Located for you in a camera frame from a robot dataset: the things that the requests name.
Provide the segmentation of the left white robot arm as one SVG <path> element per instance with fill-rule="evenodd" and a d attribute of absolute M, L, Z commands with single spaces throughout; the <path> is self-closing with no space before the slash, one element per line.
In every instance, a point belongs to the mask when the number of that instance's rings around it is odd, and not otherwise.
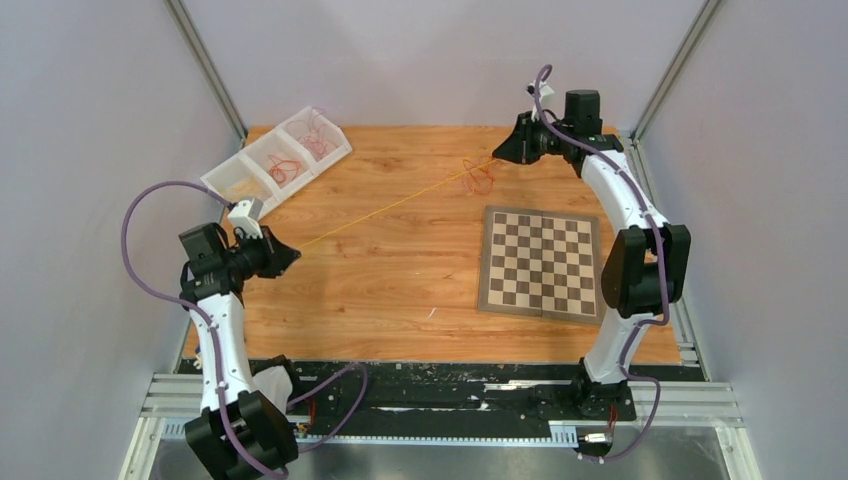
<path fill-rule="evenodd" d="M 252 370 L 244 333 L 244 286 L 254 276 L 274 279 L 298 250 L 279 242 L 265 225 L 244 221 L 226 242 L 223 228 L 207 223 L 179 236 L 188 256 L 180 299 L 196 327 L 202 362 L 200 414 L 185 425 L 186 440 L 215 479 L 259 479 L 298 457 L 285 414 L 300 410 L 306 388 L 278 356 Z"/>

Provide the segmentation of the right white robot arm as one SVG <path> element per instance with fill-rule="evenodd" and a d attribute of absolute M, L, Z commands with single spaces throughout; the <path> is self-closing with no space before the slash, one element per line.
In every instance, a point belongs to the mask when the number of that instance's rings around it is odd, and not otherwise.
<path fill-rule="evenodd" d="M 649 327 L 668 323 L 669 308 L 682 295 L 691 234 L 669 223 L 636 183 L 619 138 L 603 131 L 598 91 L 567 92 L 564 114 L 556 119 L 545 106 L 552 94 L 547 85 L 526 90 L 534 105 L 518 115 L 494 158 L 531 165 L 544 155 L 563 157 L 616 232 L 601 272 L 606 313 L 567 398 L 580 415 L 599 418 L 623 408 L 635 350 Z"/>

